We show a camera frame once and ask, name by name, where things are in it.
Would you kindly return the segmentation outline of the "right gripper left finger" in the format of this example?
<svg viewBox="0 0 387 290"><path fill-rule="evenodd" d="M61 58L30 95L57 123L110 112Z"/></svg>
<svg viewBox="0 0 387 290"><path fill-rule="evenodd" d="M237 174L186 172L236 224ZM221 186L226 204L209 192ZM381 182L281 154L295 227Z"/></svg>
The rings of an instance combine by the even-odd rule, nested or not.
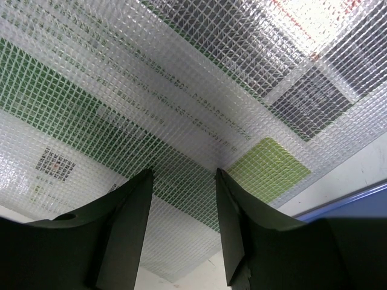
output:
<svg viewBox="0 0 387 290"><path fill-rule="evenodd" d="M152 201L142 170L55 219L1 219L2 289L133 289Z"/></svg>

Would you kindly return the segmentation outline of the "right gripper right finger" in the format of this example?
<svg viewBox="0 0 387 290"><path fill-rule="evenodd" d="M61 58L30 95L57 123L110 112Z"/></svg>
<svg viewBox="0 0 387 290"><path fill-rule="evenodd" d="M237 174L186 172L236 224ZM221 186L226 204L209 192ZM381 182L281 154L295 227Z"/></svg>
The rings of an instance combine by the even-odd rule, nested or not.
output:
<svg viewBox="0 0 387 290"><path fill-rule="evenodd" d="M226 283L232 289L385 289L386 219L302 222L216 171Z"/></svg>

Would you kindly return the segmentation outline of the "clear plastic document pouch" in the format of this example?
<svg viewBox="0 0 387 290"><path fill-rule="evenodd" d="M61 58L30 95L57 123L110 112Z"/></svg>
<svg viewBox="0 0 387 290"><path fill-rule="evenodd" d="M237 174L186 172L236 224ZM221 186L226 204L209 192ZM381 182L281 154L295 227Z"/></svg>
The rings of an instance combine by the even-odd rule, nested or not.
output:
<svg viewBox="0 0 387 290"><path fill-rule="evenodd" d="M140 259L221 248L218 168L280 207L386 131L385 1L2 1L1 205L155 176Z"/></svg>

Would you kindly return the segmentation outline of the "dark blue drawer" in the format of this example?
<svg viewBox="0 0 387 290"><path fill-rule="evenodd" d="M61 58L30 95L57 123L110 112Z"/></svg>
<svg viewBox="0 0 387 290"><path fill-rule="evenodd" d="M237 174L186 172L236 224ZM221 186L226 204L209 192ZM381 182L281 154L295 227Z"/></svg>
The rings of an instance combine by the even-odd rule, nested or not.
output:
<svg viewBox="0 0 387 290"><path fill-rule="evenodd" d="M302 222L320 218L385 218L386 180L294 216Z"/></svg>

